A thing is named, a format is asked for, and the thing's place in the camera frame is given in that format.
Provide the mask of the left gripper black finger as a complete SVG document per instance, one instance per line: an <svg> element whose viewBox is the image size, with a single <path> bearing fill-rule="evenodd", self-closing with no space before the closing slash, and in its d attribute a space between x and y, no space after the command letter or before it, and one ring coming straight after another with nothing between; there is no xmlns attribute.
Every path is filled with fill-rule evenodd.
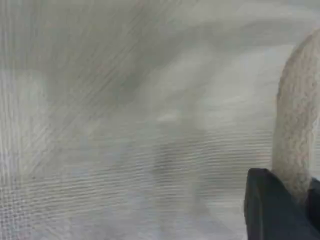
<svg viewBox="0 0 320 240"><path fill-rule="evenodd" d="M244 218L249 240L318 240L320 227L308 219L306 204L296 203L266 168L247 172Z"/></svg>
<svg viewBox="0 0 320 240"><path fill-rule="evenodd" d="M306 201L306 214L315 228L320 227L320 181L311 180Z"/></svg>

